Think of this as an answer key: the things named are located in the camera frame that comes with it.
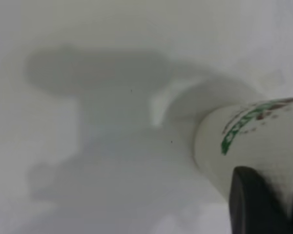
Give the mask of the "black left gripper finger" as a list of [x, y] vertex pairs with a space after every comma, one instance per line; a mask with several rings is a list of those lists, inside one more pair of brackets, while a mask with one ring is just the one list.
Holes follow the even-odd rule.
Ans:
[[272, 187], [250, 167], [233, 170], [229, 213], [233, 234], [293, 234], [293, 211], [286, 215]]

